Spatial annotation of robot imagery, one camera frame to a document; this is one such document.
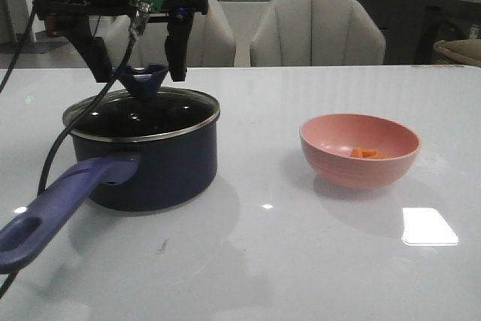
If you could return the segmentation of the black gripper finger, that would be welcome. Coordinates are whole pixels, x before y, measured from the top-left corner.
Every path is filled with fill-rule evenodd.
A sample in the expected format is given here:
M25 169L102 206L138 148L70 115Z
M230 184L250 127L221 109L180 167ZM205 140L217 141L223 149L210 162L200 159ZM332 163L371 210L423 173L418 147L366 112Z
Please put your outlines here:
M192 11L171 11L168 15L165 55L171 79L182 82L186 78L186 53L192 30Z
M112 75L103 38L92 35L88 16L58 16L56 30L80 54L97 83L107 83Z

